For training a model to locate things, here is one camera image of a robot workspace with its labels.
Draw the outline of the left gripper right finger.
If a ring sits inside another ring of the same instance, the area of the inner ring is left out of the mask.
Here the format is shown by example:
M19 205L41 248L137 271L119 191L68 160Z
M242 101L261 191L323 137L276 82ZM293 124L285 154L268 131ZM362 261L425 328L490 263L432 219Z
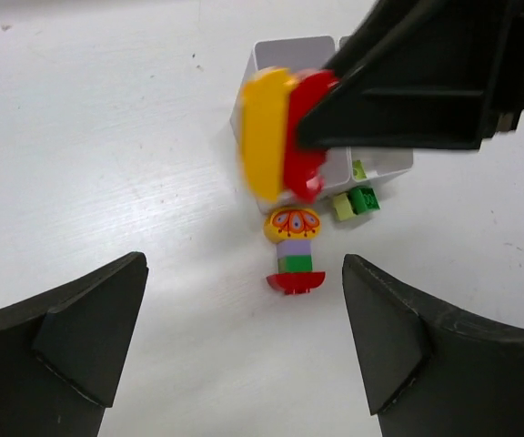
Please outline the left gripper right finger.
M385 436L524 436L524 329L481 317L346 255L343 291Z

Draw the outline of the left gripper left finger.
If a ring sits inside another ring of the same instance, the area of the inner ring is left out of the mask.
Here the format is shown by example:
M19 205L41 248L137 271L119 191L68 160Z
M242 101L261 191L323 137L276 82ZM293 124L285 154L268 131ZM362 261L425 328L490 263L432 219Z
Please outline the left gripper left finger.
M146 289L131 252L0 309L0 436L96 436L114 404Z

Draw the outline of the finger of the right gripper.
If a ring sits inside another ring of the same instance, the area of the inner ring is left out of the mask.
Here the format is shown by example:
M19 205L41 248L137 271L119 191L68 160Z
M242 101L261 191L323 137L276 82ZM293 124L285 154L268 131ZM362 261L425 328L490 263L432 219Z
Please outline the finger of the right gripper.
M303 147L476 150L524 112L524 1L378 1L326 69Z

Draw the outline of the lime lego brick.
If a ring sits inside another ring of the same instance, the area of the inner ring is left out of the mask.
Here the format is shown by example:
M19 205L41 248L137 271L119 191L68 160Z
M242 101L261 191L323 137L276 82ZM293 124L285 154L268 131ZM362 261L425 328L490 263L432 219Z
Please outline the lime lego brick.
M352 172L353 172L353 179L355 179L356 181L364 180L367 178L366 171L360 159L354 159L352 161Z

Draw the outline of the lilac green red lego stack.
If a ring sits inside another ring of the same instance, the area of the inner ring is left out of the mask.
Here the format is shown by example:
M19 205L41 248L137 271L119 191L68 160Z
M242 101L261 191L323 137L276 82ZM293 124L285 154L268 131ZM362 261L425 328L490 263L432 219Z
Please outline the lilac green red lego stack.
M285 295L308 294L320 287L326 273L313 268L311 241L286 239L276 245L277 271L267 276L268 285Z

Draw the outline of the yellow and red lego stack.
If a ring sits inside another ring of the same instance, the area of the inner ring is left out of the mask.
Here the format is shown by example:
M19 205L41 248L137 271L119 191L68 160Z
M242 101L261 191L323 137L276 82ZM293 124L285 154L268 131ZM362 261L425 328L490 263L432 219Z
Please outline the yellow and red lego stack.
M297 125L338 83L330 70L306 76L284 67L269 67L251 76L238 97L238 153L253 195L276 204L289 191L303 203L313 203L323 190L320 167L324 150L306 150Z

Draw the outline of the yellow oval printed lego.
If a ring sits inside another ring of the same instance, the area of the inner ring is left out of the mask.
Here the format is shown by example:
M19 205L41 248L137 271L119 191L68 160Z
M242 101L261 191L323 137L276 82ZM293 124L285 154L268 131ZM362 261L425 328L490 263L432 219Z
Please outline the yellow oval printed lego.
M311 208L283 207L268 215L263 231L275 244L285 240L311 240L320 233L321 221Z

